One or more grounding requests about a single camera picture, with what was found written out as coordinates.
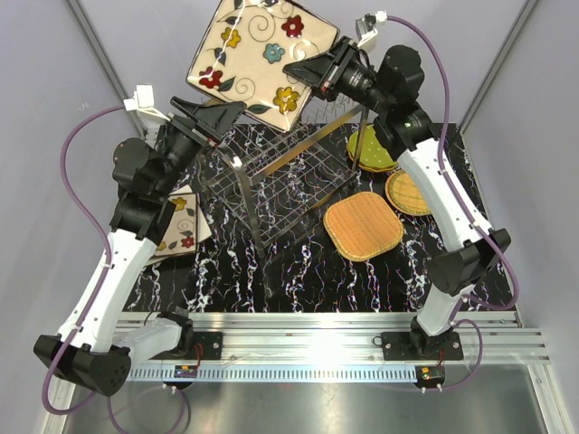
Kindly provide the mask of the floral square plate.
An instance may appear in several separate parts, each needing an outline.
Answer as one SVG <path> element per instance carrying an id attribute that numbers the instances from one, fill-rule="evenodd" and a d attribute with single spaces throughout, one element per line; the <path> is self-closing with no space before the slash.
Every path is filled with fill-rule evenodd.
<path id="1" fill-rule="evenodd" d="M 186 82 L 280 132 L 291 131 L 311 95 L 283 68 L 330 49 L 339 29 L 294 1 L 224 0 L 192 60 Z"/>

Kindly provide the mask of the white square plate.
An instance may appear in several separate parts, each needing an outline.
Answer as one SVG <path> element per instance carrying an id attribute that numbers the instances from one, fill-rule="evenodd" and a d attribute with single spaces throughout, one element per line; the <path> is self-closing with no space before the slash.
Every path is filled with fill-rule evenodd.
<path id="1" fill-rule="evenodd" d="M 175 194 L 190 194 L 192 189 L 189 185 L 186 185 L 175 191 Z M 213 232 L 204 216 L 201 208 L 200 199 L 197 199 L 197 243 L 201 244 L 204 241 L 211 239 L 213 237 Z"/>

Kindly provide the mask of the dark brown square plate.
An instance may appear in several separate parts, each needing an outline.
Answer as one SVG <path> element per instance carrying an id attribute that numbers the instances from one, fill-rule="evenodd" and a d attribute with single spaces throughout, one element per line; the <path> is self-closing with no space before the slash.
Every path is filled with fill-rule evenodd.
<path id="1" fill-rule="evenodd" d="M 163 240 L 157 246 L 152 259 L 188 255 L 197 250 L 197 208 L 195 193 L 174 194 L 169 197 L 174 212 Z"/>

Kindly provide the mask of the woven wicker tray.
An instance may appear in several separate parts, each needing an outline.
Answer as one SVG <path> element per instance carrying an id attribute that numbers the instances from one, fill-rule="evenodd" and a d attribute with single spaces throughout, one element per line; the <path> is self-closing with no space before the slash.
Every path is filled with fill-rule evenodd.
<path id="1" fill-rule="evenodd" d="M 372 192 L 356 193 L 332 204 L 323 223 L 338 253 L 354 262 L 394 249 L 404 235 L 403 224 L 393 209 Z"/>

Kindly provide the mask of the green polka dot plate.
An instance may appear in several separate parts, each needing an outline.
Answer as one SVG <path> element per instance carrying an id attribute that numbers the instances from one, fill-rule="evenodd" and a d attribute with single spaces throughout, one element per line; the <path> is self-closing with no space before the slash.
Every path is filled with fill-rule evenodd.
<path id="1" fill-rule="evenodd" d="M 383 172 L 396 167 L 396 162 L 380 145 L 372 125 L 366 127 L 360 152 L 359 164 L 373 172 Z"/>

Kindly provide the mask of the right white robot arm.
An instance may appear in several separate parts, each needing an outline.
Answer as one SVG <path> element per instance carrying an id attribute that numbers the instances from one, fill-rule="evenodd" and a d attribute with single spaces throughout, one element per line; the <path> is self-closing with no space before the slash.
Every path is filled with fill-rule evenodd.
<path id="1" fill-rule="evenodd" d="M 421 359 L 449 358 L 460 304 L 496 266 L 511 238 L 479 214 L 447 162 L 445 130 L 436 129 L 417 102 L 424 81 L 419 53 L 395 45 L 378 70 L 363 65 L 363 53 L 343 37 L 326 52 L 282 70 L 320 99 L 332 101 L 343 94 L 376 114 L 378 143 L 415 182 L 445 249 L 427 263 L 431 288 L 403 344 Z"/>

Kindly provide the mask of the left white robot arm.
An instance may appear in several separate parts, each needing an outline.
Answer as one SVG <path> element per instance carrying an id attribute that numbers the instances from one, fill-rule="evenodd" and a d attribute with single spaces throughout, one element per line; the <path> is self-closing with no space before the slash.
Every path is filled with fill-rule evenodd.
<path id="1" fill-rule="evenodd" d="M 212 106 L 172 98 L 180 110 L 161 127 L 155 146 L 137 137 L 120 142 L 113 153 L 113 180 L 119 201 L 100 231 L 103 255 L 77 306 L 56 335 L 40 335 L 34 354 L 47 367 L 42 396 L 52 378 L 110 397 L 132 367 L 160 354 L 184 359 L 195 348 L 186 314 L 164 312 L 125 336 L 115 334 L 120 313 L 146 263 L 164 239 L 176 206 L 169 195 L 195 157 L 219 146 L 246 109 L 243 102 Z"/>

